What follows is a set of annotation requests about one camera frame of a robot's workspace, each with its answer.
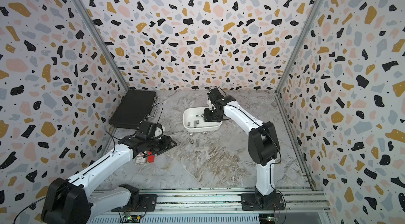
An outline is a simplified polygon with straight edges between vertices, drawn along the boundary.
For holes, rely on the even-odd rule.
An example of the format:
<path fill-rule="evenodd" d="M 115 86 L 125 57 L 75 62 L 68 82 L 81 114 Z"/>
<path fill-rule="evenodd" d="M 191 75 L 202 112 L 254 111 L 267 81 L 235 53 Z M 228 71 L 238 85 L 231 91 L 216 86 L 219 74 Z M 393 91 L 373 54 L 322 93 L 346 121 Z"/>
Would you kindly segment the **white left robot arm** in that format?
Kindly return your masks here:
<path fill-rule="evenodd" d="M 165 135 L 161 124 L 143 121 L 131 135 L 118 139 L 111 151 L 98 161 L 68 179 L 57 178 L 50 185 L 41 213 L 47 224 L 86 224 L 112 210 L 154 211 L 155 194 L 143 197 L 140 190 L 122 184 L 114 190 L 97 194 L 95 190 L 121 166 L 138 155 L 143 158 L 160 155 L 176 142 Z"/>

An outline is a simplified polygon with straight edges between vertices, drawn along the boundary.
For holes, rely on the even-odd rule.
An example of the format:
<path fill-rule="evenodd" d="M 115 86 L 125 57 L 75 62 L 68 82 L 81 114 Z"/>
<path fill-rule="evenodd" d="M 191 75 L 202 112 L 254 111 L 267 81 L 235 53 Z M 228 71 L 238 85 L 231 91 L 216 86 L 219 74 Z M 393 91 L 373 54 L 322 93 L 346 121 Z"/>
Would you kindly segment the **black tool case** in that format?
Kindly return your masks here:
<path fill-rule="evenodd" d="M 109 120 L 114 128 L 139 129 L 141 122 L 150 114 L 157 93 L 145 90 L 129 90 Z"/>

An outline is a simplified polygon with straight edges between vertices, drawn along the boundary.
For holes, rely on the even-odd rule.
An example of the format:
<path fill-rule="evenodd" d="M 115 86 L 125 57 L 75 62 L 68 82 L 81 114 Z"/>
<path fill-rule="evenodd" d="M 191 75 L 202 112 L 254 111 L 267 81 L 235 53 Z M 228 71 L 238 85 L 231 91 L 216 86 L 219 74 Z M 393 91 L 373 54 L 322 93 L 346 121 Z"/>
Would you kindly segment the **playing card box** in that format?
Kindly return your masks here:
<path fill-rule="evenodd" d="M 148 159 L 146 158 L 146 155 L 143 153 L 138 154 L 135 158 L 134 158 L 134 164 L 135 165 L 145 165 L 147 164 Z"/>

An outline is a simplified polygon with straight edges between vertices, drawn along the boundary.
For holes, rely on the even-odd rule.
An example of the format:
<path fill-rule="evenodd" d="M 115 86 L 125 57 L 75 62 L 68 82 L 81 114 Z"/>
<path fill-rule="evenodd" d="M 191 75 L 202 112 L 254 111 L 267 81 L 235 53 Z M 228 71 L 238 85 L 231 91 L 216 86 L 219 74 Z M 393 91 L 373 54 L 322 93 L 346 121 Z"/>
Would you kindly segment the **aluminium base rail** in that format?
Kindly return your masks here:
<path fill-rule="evenodd" d="M 251 188 L 141 190 L 136 210 L 113 210 L 95 224 L 333 224 L 324 193 L 309 187 L 282 187 L 267 209 L 253 205 Z"/>

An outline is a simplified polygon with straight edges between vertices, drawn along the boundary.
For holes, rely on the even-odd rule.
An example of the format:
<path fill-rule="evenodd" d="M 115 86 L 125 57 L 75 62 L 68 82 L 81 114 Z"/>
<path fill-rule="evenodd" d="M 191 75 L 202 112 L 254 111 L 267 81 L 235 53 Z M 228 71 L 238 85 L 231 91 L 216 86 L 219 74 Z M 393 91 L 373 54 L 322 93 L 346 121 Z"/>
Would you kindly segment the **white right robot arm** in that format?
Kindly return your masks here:
<path fill-rule="evenodd" d="M 280 151 L 274 124 L 255 118 L 234 97 L 221 94 L 219 88 L 209 90 L 207 96 L 210 107 L 204 110 L 205 122 L 222 122 L 227 117 L 247 134 L 248 153 L 256 163 L 255 205 L 270 207 L 277 195 L 273 168 Z"/>

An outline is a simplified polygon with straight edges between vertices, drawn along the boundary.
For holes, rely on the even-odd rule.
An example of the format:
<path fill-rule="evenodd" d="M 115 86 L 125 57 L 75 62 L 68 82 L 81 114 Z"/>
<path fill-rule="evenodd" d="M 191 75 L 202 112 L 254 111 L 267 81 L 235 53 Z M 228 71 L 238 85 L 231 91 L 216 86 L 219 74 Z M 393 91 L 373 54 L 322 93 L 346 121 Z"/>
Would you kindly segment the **white plastic storage box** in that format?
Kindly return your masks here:
<path fill-rule="evenodd" d="M 209 132 L 218 130 L 222 122 L 205 122 L 204 121 L 204 110 L 205 107 L 198 108 L 189 108 L 186 109 L 183 113 L 183 126 L 189 133 L 198 133 L 198 132 Z M 193 127 L 194 121 L 198 121 L 196 128 Z"/>

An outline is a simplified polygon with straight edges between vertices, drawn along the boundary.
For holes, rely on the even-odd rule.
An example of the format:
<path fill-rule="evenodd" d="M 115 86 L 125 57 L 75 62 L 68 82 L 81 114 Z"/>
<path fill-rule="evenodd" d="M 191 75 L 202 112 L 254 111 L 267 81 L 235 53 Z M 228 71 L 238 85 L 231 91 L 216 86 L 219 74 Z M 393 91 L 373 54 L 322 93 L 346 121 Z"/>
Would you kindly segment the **red rectangular block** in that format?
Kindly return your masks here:
<path fill-rule="evenodd" d="M 155 156 L 151 152 L 148 153 L 147 162 L 148 163 L 154 163 L 155 162 Z"/>

